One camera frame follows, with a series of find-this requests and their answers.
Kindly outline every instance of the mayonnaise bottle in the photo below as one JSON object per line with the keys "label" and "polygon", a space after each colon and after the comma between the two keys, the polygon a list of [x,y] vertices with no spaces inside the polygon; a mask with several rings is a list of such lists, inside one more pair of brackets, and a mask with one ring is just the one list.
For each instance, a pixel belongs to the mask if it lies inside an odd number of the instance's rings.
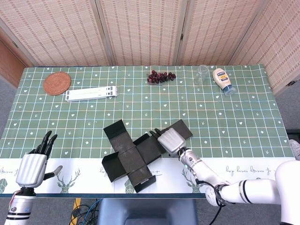
{"label": "mayonnaise bottle", "polygon": [[214,78],[215,82],[219,85],[219,87],[223,89],[223,92],[226,97],[237,92],[236,89],[231,85],[227,73],[221,68],[215,69],[212,73],[212,77]]}

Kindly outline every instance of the floor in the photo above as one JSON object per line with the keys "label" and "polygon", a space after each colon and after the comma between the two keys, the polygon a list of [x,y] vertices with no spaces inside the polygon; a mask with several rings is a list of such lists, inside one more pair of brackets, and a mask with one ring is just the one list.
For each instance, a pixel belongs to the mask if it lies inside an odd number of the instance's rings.
{"label": "floor", "polygon": [[[14,100],[16,89],[0,77],[0,136],[2,136],[8,114]],[[285,127],[300,129],[300,82],[289,87],[277,97],[277,104],[282,114]],[[94,199],[82,199],[87,205],[92,205]],[[8,198],[0,198],[0,224],[3,224],[8,210]],[[73,209],[74,198],[38,198],[35,200],[30,217],[31,225],[68,225]],[[207,225],[215,216],[218,208],[207,203],[205,199],[196,200],[197,214],[200,225]],[[215,225],[275,225],[280,221],[279,205],[246,205],[236,204],[224,207],[215,221]]]}

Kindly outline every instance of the table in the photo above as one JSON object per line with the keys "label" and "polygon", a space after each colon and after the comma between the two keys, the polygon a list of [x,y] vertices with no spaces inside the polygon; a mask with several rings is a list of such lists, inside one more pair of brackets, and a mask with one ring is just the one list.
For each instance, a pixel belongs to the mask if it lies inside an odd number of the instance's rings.
{"label": "table", "polygon": [[[195,66],[26,68],[0,140],[0,193],[19,189],[15,178],[23,155],[52,130],[58,138],[47,172],[64,168],[37,193],[136,196],[127,177],[111,183],[101,165],[113,152],[103,128],[119,119],[133,140],[183,119],[193,133],[187,145],[224,179],[274,179],[277,166],[294,158],[264,66],[209,66],[210,74],[216,68],[228,73],[237,94],[225,97],[212,77],[194,86]],[[146,74],[153,69],[177,78],[149,85]],[[57,71],[71,76],[69,90],[116,85],[118,96],[70,103],[65,94],[47,95],[43,81]],[[201,188],[178,159],[166,154],[149,168],[157,181],[140,192],[143,196],[200,196]]]}

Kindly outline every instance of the woven coaster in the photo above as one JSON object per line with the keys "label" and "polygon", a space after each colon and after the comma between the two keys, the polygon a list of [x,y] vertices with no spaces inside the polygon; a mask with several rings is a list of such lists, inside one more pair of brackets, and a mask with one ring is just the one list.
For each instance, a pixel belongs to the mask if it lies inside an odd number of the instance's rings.
{"label": "woven coaster", "polygon": [[43,87],[49,95],[60,95],[64,93],[71,84],[71,77],[64,72],[56,72],[47,76]]}

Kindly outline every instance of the robotic arm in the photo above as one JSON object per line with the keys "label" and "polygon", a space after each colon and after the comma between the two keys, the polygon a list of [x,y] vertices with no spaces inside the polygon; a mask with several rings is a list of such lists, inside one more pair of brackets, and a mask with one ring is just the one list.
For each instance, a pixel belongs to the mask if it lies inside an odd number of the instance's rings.
{"label": "robotic arm", "polygon": [[281,204],[281,225],[299,225],[298,203],[300,196],[295,189],[300,186],[299,176],[292,171],[300,171],[300,161],[281,164],[275,173],[276,181],[270,179],[241,180],[234,184],[220,178],[191,149],[173,128],[162,133],[155,129],[150,133],[157,138],[172,157],[179,160],[194,175],[196,183],[207,185],[205,196],[213,206],[233,203]]}
{"label": "robotic arm", "polygon": [[21,190],[16,191],[10,200],[5,225],[26,225],[33,201],[36,198],[34,188],[61,171],[62,166],[60,165],[53,172],[45,173],[47,160],[57,138],[57,135],[54,135],[48,141],[50,135],[51,131],[45,135],[42,143],[36,149],[24,155],[16,179]]}

